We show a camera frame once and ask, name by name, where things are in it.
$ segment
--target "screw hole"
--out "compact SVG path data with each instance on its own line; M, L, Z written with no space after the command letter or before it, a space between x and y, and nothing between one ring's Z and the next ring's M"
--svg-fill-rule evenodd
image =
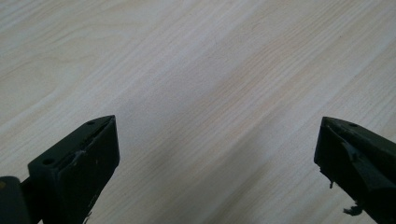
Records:
M4 181L0 181L0 189L4 189L6 187L7 183Z
M45 159L45 160L43 160L43 164L44 164L44 165L51 165L51 164L53 164L54 162L55 162L54 159Z

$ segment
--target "light wood grain surface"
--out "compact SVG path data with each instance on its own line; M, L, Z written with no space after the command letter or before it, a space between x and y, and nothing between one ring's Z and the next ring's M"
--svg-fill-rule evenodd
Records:
M0 1L0 175L111 114L88 223L374 223L313 156L323 116L396 141L396 1Z

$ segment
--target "black plastic part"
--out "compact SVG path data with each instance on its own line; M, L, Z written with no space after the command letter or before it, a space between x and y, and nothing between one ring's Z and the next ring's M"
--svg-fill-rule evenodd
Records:
M114 116L91 120L28 165L45 224L81 224L119 165Z
M315 163L377 223L396 223L396 144L361 126L323 118Z
M0 177L1 224L32 224L20 183L14 176Z

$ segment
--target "wood grain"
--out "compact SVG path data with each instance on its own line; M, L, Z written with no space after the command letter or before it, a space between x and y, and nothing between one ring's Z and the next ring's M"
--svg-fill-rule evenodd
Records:
M0 175L117 117L88 223L374 223L313 163L321 117L396 141L393 0L1 1Z

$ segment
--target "wooden table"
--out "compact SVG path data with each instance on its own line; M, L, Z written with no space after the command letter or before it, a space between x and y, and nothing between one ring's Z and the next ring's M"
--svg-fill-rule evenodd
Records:
M0 175L111 114L88 223L373 223L313 156L323 116L396 141L396 1L1 1Z

